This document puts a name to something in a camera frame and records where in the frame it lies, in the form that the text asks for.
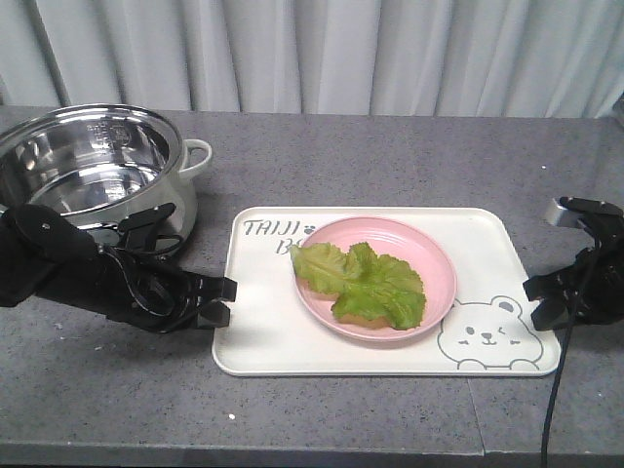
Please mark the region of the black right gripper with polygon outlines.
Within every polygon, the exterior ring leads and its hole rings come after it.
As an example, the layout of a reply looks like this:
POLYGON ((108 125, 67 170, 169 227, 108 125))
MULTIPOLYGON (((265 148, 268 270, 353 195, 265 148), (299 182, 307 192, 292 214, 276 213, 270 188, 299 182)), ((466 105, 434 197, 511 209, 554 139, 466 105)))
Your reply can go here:
POLYGON ((574 223, 594 240, 573 266, 579 286, 570 275, 556 271, 523 282, 529 300, 542 300, 530 315, 537 331, 562 330, 575 325, 611 325, 623 320, 623 215, 583 214, 574 223), (575 312, 566 298, 577 290, 575 312))

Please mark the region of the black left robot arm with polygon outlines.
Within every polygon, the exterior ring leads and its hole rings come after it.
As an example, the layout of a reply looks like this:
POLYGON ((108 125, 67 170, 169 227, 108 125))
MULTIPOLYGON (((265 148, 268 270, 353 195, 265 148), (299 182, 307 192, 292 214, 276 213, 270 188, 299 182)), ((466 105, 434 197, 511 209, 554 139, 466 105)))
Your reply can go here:
POLYGON ((155 333, 228 326, 237 284, 181 269, 159 249, 167 203, 113 225, 114 245, 99 243, 53 209, 22 205, 1 216, 1 304, 36 295, 155 333))

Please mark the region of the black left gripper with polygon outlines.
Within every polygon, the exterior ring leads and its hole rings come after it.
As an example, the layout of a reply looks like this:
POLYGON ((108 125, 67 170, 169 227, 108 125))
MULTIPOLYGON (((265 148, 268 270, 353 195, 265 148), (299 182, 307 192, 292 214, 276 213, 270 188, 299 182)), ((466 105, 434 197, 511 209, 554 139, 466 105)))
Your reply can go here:
POLYGON ((230 309, 221 301, 236 300, 235 281, 111 247, 99 247, 97 259, 97 312, 107 319, 155 333, 229 326, 230 309), (198 297, 215 302, 198 307, 198 297))

